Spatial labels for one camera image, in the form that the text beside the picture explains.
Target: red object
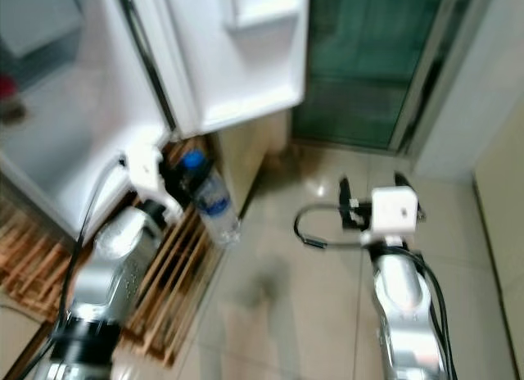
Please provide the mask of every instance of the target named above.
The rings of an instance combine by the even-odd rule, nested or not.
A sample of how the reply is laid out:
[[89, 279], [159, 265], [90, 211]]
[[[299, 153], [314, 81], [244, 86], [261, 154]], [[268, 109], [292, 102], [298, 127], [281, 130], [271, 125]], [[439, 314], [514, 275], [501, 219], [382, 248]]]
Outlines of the red object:
[[0, 99], [14, 96], [18, 93], [15, 81], [7, 76], [0, 75]]

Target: beige floor tile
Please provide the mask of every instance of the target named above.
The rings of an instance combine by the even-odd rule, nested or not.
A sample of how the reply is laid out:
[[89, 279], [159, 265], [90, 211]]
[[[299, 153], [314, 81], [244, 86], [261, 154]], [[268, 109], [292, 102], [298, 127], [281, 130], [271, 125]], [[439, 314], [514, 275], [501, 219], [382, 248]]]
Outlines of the beige floor tile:
[[293, 380], [263, 364], [239, 359], [223, 351], [192, 345], [178, 380]]
[[307, 378], [350, 378], [361, 255], [313, 251], [291, 228], [245, 223], [197, 342]]
[[111, 380], [141, 380], [144, 378], [167, 378], [168, 369], [160, 362], [136, 356], [128, 351], [117, 350], [113, 354]]
[[[3, 378], [38, 331], [42, 320], [18, 305], [4, 292], [0, 292], [0, 304], [0, 376]], [[17, 313], [18, 310], [27, 316]]]
[[[444, 291], [454, 362], [460, 380], [512, 379], [513, 370], [491, 272], [426, 256]], [[364, 259], [354, 380], [382, 380], [372, 266]]]
[[295, 213], [315, 201], [338, 203], [339, 180], [346, 174], [356, 197], [365, 196], [368, 155], [295, 147], [280, 165], [261, 173], [245, 219], [288, 226]]
[[413, 249], [489, 268], [490, 257], [472, 187], [412, 176], [406, 160], [386, 156], [370, 156], [369, 187], [392, 185], [395, 170], [406, 174], [427, 213], [427, 221], [418, 225]]
[[215, 292], [215, 288], [220, 279], [220, 275], [224, 271], [224, 266], [228, 261], [229, 253], [230, 251], [224, 251], [222, 258], [220, 259], [220, 262], [217, 265], [216, 271], [213, 274], [213, 277], [211, 278], [208, 287], [206, 288], [206, 292], [204, 293], [204, 296], [202, 297], [200, 304], [198, 305], [198, 309], [196, 310], [195, 317], [191, 323], [191, 326], [189, 327], [189, 331], [187, 331], [187, 340], [191, 341], [197, 336], [198, 328], [200, 327], [201, 321], [204, 318], [204, 313], [206, 312], [206, 308], [210, 303], [211, 297]]

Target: green glass door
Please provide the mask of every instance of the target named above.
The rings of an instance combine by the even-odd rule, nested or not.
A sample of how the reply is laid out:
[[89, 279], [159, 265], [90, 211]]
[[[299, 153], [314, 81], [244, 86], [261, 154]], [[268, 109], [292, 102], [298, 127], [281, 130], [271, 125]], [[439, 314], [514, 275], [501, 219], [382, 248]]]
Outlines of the green glass door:
[[387, 148], [440, 0], [311, 0], [293, 135]]

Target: refrigerator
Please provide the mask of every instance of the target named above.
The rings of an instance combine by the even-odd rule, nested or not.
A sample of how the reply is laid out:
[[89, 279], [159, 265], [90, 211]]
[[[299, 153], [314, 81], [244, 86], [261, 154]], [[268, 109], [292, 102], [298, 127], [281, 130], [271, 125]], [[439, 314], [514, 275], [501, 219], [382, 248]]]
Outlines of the refrigerator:
[[[0, 122], [2, 180], [73, 238], [122, 151], [304, 97], [308, 0], [0, 0], [0, 24], [2, 78], [23, 111]], [[130, 188], [114, 169], [88, 236]]]

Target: door frame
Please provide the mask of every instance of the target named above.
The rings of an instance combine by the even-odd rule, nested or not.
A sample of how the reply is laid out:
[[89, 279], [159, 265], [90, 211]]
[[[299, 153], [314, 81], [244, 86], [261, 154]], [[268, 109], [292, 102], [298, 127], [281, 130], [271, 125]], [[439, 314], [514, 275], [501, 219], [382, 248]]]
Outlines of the door frame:
[[392, 152], [399, 151], [406, 130], [417, 113], [424, 82], [439, 51], [440, 43], [445, 37], [445, 31], [448, 29], [456, 2], [457, 0], [440, 0], [431, 31], [427, 36], [424, 49], [418, 60], [417, 68], [409, 84], [408, 92], [391, 135], [388, 150]]
[[445, 60], [442, 72], [436, 81], [435, 88], [427, 102], [427, 106], [420, 117], [417, 129], [409, 144], [408, 156], [414, 161], [418, 158], [430, 132], [435, 125], [440, 109], [445, 103], [453, 83], [459, 75], [459, 70], [466, 55], [472, 46], [478, 28], [486, 13], [491, 0], [471, 0], [462, 23], [459, 26], [457, 36], [449, 50], [449, 55]]

